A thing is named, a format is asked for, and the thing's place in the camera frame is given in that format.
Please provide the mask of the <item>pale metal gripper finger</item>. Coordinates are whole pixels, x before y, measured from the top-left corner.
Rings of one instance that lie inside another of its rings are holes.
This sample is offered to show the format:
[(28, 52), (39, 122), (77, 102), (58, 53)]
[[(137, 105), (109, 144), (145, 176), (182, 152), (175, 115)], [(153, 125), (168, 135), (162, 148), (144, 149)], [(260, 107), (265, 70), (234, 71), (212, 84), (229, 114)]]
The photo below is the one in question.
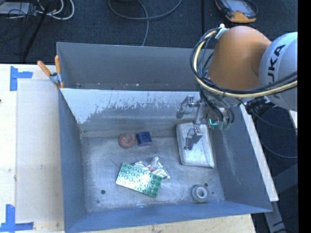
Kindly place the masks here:
[(191, 150), (193, 146), (199, 142), (202, 136), (203, 132), (201, 130), (201, 126), (192, 126), (187, 133), (184, 149)]
[(194, 106), (194, 96), (187, 95), (186, 98), (181, 102), (180, 108), (176, 112), (176, 118), (181, 119), (184, 115), (192, 113)]

